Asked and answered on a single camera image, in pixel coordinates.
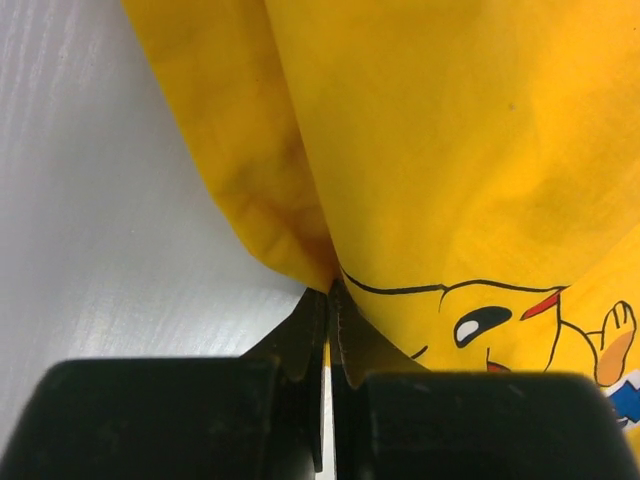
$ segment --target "folded fabric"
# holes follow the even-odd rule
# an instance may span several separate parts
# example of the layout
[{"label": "folded fabric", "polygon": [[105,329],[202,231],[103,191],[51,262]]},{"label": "folded fabric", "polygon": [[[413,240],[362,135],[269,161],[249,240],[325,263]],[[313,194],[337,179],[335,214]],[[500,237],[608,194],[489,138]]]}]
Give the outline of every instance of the folded fabric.
[{"label": "folded fabric", "polygon": [[589,376],[640,452],[640,3],[124,4],[257,258],[429,369]]}]

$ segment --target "black eye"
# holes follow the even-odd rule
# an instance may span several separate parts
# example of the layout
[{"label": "black eye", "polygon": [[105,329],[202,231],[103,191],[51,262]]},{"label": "black eye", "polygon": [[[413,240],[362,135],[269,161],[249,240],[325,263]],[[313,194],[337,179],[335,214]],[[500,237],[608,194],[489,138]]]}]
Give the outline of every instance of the black eye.
[{"label": "black eye", "polygon": [[467,313],[453,329],[456,346],[466,347],[474,338],[509,320],[511,315],[511,310],[504,307],[482,307]]}]

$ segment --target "cartoon face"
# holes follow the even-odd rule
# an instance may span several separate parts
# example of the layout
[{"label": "cartoon face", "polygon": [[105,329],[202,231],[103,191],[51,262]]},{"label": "cartoon face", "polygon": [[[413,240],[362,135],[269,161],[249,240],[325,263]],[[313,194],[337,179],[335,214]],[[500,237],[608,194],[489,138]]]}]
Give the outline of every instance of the cartoon face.
[{"label": "cartoon face", "polygon": [[559,304],[557,288],[454,286],[424,325],[424,345],[409,355],[431,370],[510,371],[526,365],[544,371],[558,339]]}]

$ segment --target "gray surface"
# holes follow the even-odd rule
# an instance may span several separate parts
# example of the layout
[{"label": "gray surface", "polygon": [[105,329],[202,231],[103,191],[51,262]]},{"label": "gray surface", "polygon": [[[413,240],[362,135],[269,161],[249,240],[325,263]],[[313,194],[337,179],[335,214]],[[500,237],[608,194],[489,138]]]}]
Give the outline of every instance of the gray surface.
[{"label": "gray surface", "polygon": [[117,0],[0,0],[0,447],[74,357],[243,352],[302,292],[206,193]]}]

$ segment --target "blue shape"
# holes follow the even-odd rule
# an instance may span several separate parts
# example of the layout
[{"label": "blue shape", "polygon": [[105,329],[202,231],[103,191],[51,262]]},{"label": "blue shape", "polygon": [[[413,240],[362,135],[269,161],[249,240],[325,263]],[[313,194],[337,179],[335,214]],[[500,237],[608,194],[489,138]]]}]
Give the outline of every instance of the blue shape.
[{"label": "blue shape", "polygon": [[620,418],[640,422],[640,390],[628,380],[609,396]]}]

